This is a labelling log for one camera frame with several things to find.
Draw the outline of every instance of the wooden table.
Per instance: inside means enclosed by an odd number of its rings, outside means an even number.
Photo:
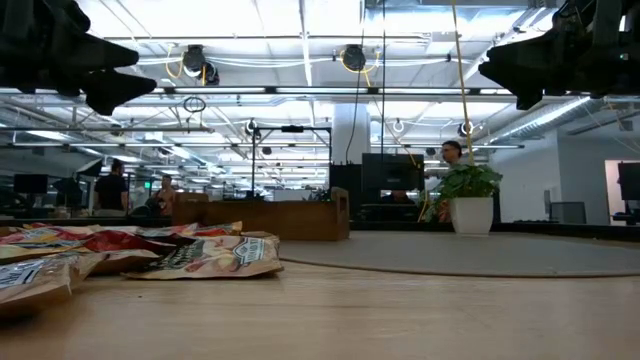
[[[0,325],[0,359],[638,359],[639,303],[639,278],[296,264],[256,280],[95,278],[64,305]]]

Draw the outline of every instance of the green leaves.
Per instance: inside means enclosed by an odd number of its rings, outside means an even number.
[[[440,197],[429,207],[427,221],[445,200],[460,197],[489,197],[498,189],[502,175],[487,165],[454,165],[434,189]]]

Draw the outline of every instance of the potted plant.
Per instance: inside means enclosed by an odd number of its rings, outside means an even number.
[[[427,212],[427,219],[438,211],[448,211],[460,235],[489,234],[493,222],[493,195],[502,175],[486,165],[454,165],[434,191],[440,196]]]

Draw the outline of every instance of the computer monitor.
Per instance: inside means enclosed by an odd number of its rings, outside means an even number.
[[[424,190],[424,156],[412,156],[362,154],[363,191]]]
[[[622,200],[640,200],[640,163],[618,164]]]
[[[46,194],[49,176],[41,174],[13,175],[13,192],[18,194]]]

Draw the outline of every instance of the round rug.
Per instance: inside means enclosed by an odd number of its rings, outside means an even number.
[[[430,275],[607,277],[640,275],[640,246],[531,234],[353,231],[336,242],[283,241],[282,260]]]

